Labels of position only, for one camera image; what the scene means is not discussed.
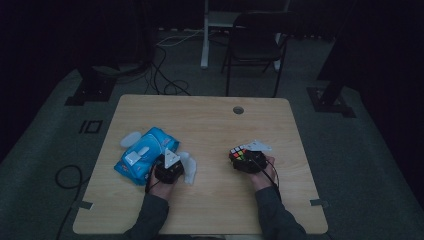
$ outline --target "blue plastic bag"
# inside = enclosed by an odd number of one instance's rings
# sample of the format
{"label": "blue plastic bag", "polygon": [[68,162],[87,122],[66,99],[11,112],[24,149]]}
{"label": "blue plastic bag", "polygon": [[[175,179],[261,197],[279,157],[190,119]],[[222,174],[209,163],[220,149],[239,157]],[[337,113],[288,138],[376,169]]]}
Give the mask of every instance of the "blue plastic bag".
{"label": "blue plastic bag", "polygon": [[149,170],[165,149],[177,151],[179,141],[157,127],[151,128],[129,147],[114,169],[137,185],[146,185]]}

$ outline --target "floor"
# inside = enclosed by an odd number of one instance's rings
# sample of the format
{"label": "floor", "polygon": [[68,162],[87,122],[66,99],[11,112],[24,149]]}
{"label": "floor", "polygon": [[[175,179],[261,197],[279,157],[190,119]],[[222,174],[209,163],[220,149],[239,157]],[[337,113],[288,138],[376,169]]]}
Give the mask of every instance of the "floor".
{"label": "floor", "polygon": [[[191,32],[160,32],[159,38],[193,35]],[[87,179],[96,163],[114,109],[123,94],[224,96],[225,74],[220,73],[225,52],[225,36],[213,35],[209,67],[200,68],[201,37],[182,42],[175,39],[157,48],[155,69],[135,76],[120,77],[108,102],[86,102],[65,106],[81,77],[70,72],[51,93],[31,126],[0,165],[0,239],[119,239],[117,235],[77,235],[72,231],[77,210],[72,208],[77,189],[65,190],[55,181],[58,171],[77,165]],[[315,112],[307,87],[325,88],[328,82],[317,75],[332,47],[319,39],[289,42],[277,97],[289,100],[329,230],[310,239],[424,239],[424,212],[384,143],[359,94],[349,88],[342,97],[356,118],[339,113]],[[130,69],[133,65],[121,65]],[[115,74],[99,67],[103,74]],[[268,97],[276,72],[245,68],[234,70],[230,95]],[[168,81],[180,88],[166,87]],[[102,121],[97,133],[81,131],[84,121]],[[79,183],[77,171],[62,171],[59,183]],[[82,199],[86,184],[77,200]]]}

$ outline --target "desk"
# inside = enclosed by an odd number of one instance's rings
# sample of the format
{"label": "desk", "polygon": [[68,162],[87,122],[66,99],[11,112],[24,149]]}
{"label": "desk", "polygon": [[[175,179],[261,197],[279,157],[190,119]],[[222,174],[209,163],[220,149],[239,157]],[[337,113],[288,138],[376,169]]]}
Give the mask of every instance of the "desk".
{"label": "desk", "polygon": [[[241,106],[243,114],[233,108]],[[124,149],[119,141],[133,131],[162,128],[178,139],[178,151],[197,161],[193,185],[180,179],[162,234],[259,234],[254,190],[228,159],[231,148],[257,139],[276,156],[280,191],[286,208],[308,233],[327,231],[318,193],[289,102],[276,98],[124,95],[100,151],[84,201],[74,223],[79,234],[123,233],[135,223],[144,187],[113,170]]]}

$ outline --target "cable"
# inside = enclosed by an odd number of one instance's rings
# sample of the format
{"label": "cable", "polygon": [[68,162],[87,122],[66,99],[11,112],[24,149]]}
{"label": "cable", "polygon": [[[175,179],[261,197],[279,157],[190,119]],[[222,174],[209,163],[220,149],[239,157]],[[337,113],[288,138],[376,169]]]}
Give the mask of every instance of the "cable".
{"label": "cable", "polygon": [[[62,183],[60,183],[60,181],[59,181],[59,175],[60,175],[60,173],[63,170],[65,170],[67,168],[75,168],[78,171],[78,175],[79,175],[78,184],[71,185],[71,186],[65,186]],[[88,177],[86,180],[83,180],[81,168],[79,168],[77,165],[66,165],[66,166],[62,167],[61,169],[59,169],[56,172],[56,175],[55,175],[55,182],[56,182],[56,184],[60,188],[63,188],[63,189],[74,189],[74,188],[77,188],[77,192],[75,193],[75,197],[74,197],[74,202],[76,202],[78,200],[78,196],[80,194],[82,185],[84,185],[85,183],[87,183],[89,180],[90,180],[90,177]],[[62,220],[62,223],[60,224],[60,228],[59,228],[59,230],[57,232],[57,235],[56,235],[56,239],[57,240],[60,238],[60,234],[62,233],[62,229],[63,229],[63,227],[65,225],[66,220],[68,219],[69,214],[71,213],[71,210],[72,210],[72,206],[69,207],[68,211],[66,212],[65,217]]]}
{"label": "cable", "polygon": [[[167,89],[170,88],[170,87],[174,87],[175,93],[173,95],[178,95],[178,94],[183,92],[183,93],[187,94],[188,96],[191,96],[191,94],[189,92],[187,92],[187,89],[189,88],[189,84],[187,82],[185,82],[183,80],[171,81],[162,73],[162,71],[160,70],[160,67],[162,66],[163,62],[166,59],[166,51],[165,51],[165,49],[161,48],[160,46],[157,46],[157,48],[160,49],[164,53],[164,56],[163,56],[163,58],[160,61],[158,66],[156,66],[156,64],[154,64],[152,62],[152,66],[155,68],[155,73],[154,73],[153,79],[151,79],[151,81],[153,81],[153,84],[152,83],[150,84],[152,86],[152,88],[156,91],[157,95],[171,95],[167,92]],[[168,84],[165,86],[165,88],[162,92],[159,90],[158,85],[157,85],[157,74],[158,73],[162,76],[163,79],[165,79],[165,81],[168,82]],[[185,88],[177,85],[176,82],[184,83],[186,85]]]}
{"label": "cable", "polygon": [[[160,42],[156,43],[156,46],[160,46],[160,47],[173,47],[173,46],[176,46],[176,45],[178,45],[178,44],[180,44],[180,43],[182,43],[182,42],[186,41],[187,39],[190,39],[190,38],[192,38],[192,37],[196,36],[196,35],[197,35],[198,33],[200,33],[202,30],[203,30],[203,28],[202,28],[202,29],[197,30],[196,32],[194,32],[192,35],[189,35],[189,36],[171,36],[171,37],[167,37],[167,38],[163,39],[162,41],[160,41]],[[163,44],[162,44],[163,42],[168,41],[168,40],[170,40],[170,39],[174,39],[174,38],[177,38],[177,39],[178,39],[178,38],[183,38],[183,39],[181,39],[180,41],[178,41],[178,42],[176,42],[176,43],[174,43],[174,44],[170,44],[170,45],[163,45]]]}
{"label": "cable", "polygon": [[261,167],[261,166],[259,166],[259,164],[258,164],[256,161],[252,161],[252,162],[254,162],[254,163],[256,164],[256,166],[258,166],[258,168],[259,168],[259,169],[261,169],[262,173],[264,173],[264,174],[265,174],[265,176],[269,179],[269,181],[270,181],[270,182],[271,182],[271,184],[272,184],[272,187],[274,188],[275,193],[277,194],[277,197],[280,199],[280,201],[282,201],[282,199],[281,199],[281,194],[280,194],[280,179],[279,179],[279,177],[278,177],[277,169],[275,169],[274,165],[273,165],[271,162],[269,162],[269,161],[268,161],[268,160],[266,160],[266,159],[265,159],[265,161],[266,161],[268,164],[270,164],[270,165],[271,165],[272,169],[274,169],[275,176],[277,177],[277,183],[275,183],[275,182],[274,182],[274,180],[271,178],[271,176],[269,176],[269,174],[268,174],[268,173],[267,173],[264,169],[262,169],[262,167]]}

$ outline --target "chair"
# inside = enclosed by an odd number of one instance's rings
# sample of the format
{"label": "chair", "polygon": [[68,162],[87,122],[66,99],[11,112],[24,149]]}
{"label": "chair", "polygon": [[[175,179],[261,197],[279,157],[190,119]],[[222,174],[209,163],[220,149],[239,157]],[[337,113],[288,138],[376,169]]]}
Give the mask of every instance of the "chair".
{"label": "chair", "polygon": [[286,54],[287,41],[296,34],[299,17],[294,12],[246,12],[233,22],[227,53],[221,73],[227,69],[226,96],[229,93],[232,66],[265,66],[265,72],[274,61],[280,60],[280,68],[272,97],[277,95]]}

